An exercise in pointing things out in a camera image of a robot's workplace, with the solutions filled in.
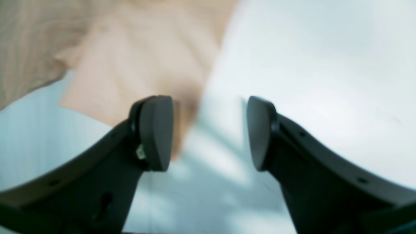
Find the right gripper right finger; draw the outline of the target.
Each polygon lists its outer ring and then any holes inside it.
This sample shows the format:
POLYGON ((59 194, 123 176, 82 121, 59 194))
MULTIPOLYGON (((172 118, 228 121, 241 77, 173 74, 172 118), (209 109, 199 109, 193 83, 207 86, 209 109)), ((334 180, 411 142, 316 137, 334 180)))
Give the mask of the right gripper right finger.
POLYGON ((414 234, 415 190, 345 160, 251 96, 246 108, 254 167, 280 184, 298 234, 414 234))

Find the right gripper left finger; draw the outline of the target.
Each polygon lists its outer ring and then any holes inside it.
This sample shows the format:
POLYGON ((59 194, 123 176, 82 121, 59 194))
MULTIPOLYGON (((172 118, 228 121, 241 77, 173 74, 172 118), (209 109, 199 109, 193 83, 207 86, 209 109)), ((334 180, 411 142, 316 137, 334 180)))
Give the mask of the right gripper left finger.
POLYGON ((21 234, 120 234, 138 181, 171 159, 170 96, 133 104, 129 117, 57 169, 1 192, 1 226, 21 234))

